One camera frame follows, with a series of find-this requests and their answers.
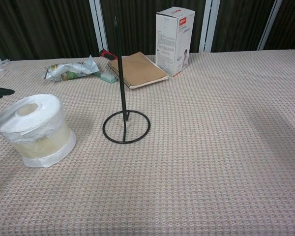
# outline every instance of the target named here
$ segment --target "paper towel holder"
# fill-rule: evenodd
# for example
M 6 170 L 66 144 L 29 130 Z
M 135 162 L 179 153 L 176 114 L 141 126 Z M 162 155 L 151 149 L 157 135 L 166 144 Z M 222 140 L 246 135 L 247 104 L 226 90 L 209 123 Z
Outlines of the paper towel holder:
M 110 140 L 110 141 L 112 141 L 114 143 L 117 143 L 117 144 L 130 144 L 130 143 L 134 143 L 134 142 L 139 141 L 142 138 L 144 138 L 148 134 L 148 132 L 149 132 L 149 130 L 151 128 L 151 123 L 150 123 L 148 117 L 145 114 L 143 114 L 142 112 L 133 111 L 133 110 L 127 110 L 126 99 L 125 99 L 125 95 L 124 95 L 123 70 L 122 70 L 122 59 L 121 59 L 121 55 L 122 55 L 122 53 L 121 53 L 121 35 L 120 35 L 120 29 L 119 29 L 119 24 L 118 24 L 117 17 L 115 17 L 114 26 L 115 26 L 115 35 L 116 35 L 116 46 L 117 46 L 117 57 L 118 57 L 118 70 L 119 70 L 119 79 L 120 79 L 120 94 L 121 94 L 122 111 L 119 111 L 119 112 L 116 112 L 116 113 L 112 114 L 111 116 L 109 116 L 105 120 L 105 122 L 103 124 L 103 133 L 104 133 L 105 137 L 108 140 Z M 122 139 L 122 141 L 112 139 L 111 137 L 109 137 L 107 135 L 106 130 L 105 130 L 107 122 L 112 117 L 114 117 L 114 116 L 116 116 L 116 115 L 118 115 L 120 113 L 122 113 L 122 115 L 123 115 L 123 139 Z M 137 114 L 143 116 L 147 120 L 147 130 L 140 137 L 138 137 L 136 139 L 133 139 L 133 140 L 130 140 L 130 141 L 126 141 L 126 131 L 127 131 L 126 122 L 128 121 L 130 113 L 137 113 Z

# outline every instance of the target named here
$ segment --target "red logo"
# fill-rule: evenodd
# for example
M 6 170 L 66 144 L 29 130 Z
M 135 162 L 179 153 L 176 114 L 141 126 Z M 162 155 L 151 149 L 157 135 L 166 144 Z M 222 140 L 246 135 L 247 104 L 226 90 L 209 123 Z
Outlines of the red logo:
M 182 19 L 179 21 L 179 26 L 185 24 L 186 22 L 187 22 L 187 17 L 182 18 Z
M 172 14 L 180 12 L 180 11 L 181 11 L 180 9 L 177 9 L 176 11 L 173 11 Z

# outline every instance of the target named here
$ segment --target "paper towel roll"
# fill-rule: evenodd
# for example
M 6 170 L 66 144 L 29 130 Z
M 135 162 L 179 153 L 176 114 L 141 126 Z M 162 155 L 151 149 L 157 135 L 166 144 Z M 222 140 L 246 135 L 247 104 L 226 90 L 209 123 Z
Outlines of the paper towel roll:
M 63 107 L 52 94 L 26 97 L 5 109 L 0 115 L 0 133 L 30 167 L 49 167 L 75 146 Z

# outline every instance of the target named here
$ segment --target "table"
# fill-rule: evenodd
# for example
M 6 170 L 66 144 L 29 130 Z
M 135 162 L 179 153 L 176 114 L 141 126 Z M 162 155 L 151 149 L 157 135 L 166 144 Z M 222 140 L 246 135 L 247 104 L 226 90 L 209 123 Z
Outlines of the table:
M 40 78 L 46 66 L 83 59 L 7 65 L 0 87 L 16 92 L 0 113 L 52 93 L 77 143 L 59 163 L 29 168 L 0 135 L 0 234 L 295 235 L 295 50 L 189 60 L 174 78 L 126 89 L 127 108 L 151 121 L 129 145 L 102 133 L 121 110 L 118 83 Z M 145 125 L 131 116 L 129 138 Z M 119 137 L 121 128 L 116 118 L 107 129 Z

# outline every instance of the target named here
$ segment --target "spiral notebook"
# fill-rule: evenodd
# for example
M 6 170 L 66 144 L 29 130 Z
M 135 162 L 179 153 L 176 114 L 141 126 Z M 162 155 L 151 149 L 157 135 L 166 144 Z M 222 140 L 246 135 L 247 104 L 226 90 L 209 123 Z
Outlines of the spiral notebook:
M 117 60 L 110 61 L 108 66 L 119 75 Z M 122 68 L 124 83 L 130 89 L 168 79 L 168 74 L 141 52 L 122 58 Z

